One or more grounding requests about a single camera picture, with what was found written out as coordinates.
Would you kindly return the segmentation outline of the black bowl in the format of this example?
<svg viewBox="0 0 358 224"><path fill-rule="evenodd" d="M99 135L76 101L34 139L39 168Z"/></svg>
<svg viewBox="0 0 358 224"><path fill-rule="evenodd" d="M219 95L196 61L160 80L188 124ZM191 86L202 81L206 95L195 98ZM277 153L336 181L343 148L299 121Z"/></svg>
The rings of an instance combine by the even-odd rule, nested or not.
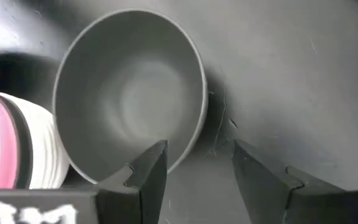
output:
<svg viewBox="0 0 358 224"><path fill-rule="evenodd" d="M0 103L12 119L17 146L17 169L13 189L28 189L32 177L33 155L30 130L25 116L10 99L0 95Z"/></svg>
<svg viewBox="0 0 358 224"><path fill-rule="evenodd" d="M98 183L160 140L167 170L194 148L208 109L201 55L172 18L140 8L97 18L73 40L53 89L71 165Z"/></svg>

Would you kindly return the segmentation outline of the white ribbed bowl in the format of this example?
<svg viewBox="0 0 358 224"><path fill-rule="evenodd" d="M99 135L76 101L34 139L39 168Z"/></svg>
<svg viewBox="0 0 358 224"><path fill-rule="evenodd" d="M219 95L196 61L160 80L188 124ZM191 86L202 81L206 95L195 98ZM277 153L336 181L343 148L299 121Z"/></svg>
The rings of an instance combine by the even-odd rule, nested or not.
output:
<svg viewBox="0 0 358 224"><path fill-rule="evenodd" d="M24 115L32 141L30 189L58 189L64 182L70 162L55 133L51 112L33 102L0 92Z"/></svg>

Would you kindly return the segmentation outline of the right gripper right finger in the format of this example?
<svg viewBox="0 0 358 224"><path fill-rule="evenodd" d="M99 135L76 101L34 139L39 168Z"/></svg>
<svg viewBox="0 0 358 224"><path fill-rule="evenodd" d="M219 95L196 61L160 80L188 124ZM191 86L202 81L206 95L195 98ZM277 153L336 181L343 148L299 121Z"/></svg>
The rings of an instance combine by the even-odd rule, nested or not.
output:
<svg viewBox="0 0 358 224"><path fill-rule="evenodd" d="M344 191L243 140L233 140L233 146L234 175L252 224L287 224L287 210L296 190L308 195Z"/></svg>

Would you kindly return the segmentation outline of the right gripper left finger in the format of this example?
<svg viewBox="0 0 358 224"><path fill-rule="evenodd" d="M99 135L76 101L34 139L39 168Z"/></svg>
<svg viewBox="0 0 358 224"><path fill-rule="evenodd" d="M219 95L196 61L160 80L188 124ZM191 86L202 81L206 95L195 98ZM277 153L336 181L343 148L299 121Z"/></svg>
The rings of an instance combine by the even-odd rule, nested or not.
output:
<svg viewBox="0 0 358 224"><path fill-rule="evenodd" d="M99 224L158 224L168 141L160 140L96 187Z"/></svg>

